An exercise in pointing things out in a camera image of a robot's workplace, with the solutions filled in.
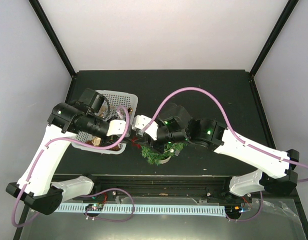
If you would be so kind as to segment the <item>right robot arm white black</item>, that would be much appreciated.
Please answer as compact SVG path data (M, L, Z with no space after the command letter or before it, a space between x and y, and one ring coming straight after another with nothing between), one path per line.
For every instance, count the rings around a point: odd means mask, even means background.
M228 185L222 187L222 198L228 202L256 191L287 196L297 186L298 175L288 163L298 159L297 151L278 151L238 135L215 120L194 119L183 106L165 106L153 122L141 116L138 125L147 144L159 153L168 143L184 143L255 167L251 173L231 177Z

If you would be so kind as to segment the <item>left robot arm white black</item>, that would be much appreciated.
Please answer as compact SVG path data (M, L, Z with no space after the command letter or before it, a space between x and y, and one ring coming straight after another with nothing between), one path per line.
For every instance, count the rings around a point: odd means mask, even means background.
M103 94L87 88L77 100L57 104L32 162L17 182L7 185L7 193L44 215L50 215L62 202L79 196L97 199L101 187L89 176L62 182L53 182L52 178L68 146L77 142L80 132L101 138L104 143L99 150L109 150L123 140L130 123L129 106L118 103L116 114L101 117L99 111L106 100Z

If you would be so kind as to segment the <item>red star ornament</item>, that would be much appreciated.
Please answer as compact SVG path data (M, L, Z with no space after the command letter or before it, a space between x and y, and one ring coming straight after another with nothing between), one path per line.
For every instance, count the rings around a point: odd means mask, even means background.
M137 147L138 149L141 149L141 146L139 145L137 140L138 140L138 138L136 136L132 137L132 139L131 139L132 145Z

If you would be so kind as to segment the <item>small green christmas tree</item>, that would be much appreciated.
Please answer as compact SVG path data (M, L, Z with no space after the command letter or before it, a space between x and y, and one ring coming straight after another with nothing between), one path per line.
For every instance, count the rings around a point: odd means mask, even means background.
M162 152L153 147L142 146L141 154L150 165L162 165L170 161L171 158L179 156L185 146L185 143L168 142L162 147Z

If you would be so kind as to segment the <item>white plastic perforated basket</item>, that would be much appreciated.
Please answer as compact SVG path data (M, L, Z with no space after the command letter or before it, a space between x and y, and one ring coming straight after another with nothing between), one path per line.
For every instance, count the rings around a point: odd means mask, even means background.
M134 94L131 93L125 93L125 92L119 92L119 91L110 91L110 90L98 90L98 93L102 94L106 100L104 101L103 105L101 106L99 112L97 113L97 115L101 118L103 118L104 120L108 121L110 119L112 119L113 117L118 117L118 114L116 112L116 109L118 106L122 105L124 107L128 108L132 108L133 111L129 113L130 116L130 123L132 123L134 115L135 115L135 111L137 108L137 104L138 104L138 97ZM83 142L85 144L91 145L90 140L96 136L93 136L89 133L86 132L80 132L77 136L76 136L76 140ZM105 146L105 142L102 140L101 141L101 145ZM77 144L77 143L72 143L72 146L76 149L80 149L80 150L84 150L84 151L89 151L89 152L95 152L95 153L100 153L100 154L112 154L112 155L119 155L121 153L123 153L123 151L125 150L127 144L121 142L120 144L118 144L117 146L111 148L111 149L107 149L107 150L100 150L100 149L94 149L94 148L90 148L90 147L85 147L83 145Z

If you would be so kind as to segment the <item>fairy light string white bulbs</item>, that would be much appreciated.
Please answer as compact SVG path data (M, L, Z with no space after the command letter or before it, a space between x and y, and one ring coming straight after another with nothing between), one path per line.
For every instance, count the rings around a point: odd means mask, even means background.
M178 156L183 149L182 143L168 143L164 147L163 155L166 157Z

